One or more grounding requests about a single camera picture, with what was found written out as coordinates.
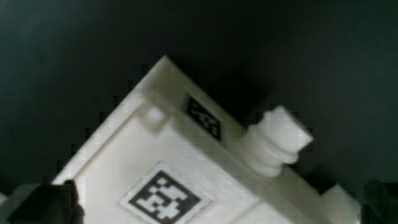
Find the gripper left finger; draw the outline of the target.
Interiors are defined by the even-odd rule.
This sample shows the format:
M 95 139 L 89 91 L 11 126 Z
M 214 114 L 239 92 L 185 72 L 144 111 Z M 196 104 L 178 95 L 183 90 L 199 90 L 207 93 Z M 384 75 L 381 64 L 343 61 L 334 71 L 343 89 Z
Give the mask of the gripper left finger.
M 79 190 L 73 180 L 41 184 L 6 219 L 8 224 L 80 224 Z

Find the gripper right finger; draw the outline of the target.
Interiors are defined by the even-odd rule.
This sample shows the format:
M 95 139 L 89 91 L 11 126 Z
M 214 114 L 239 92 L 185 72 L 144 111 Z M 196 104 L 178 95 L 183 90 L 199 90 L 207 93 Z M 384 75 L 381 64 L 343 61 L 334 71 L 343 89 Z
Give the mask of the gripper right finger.
M 366 183 L 361 224 L 398 224 L 398 182 Z

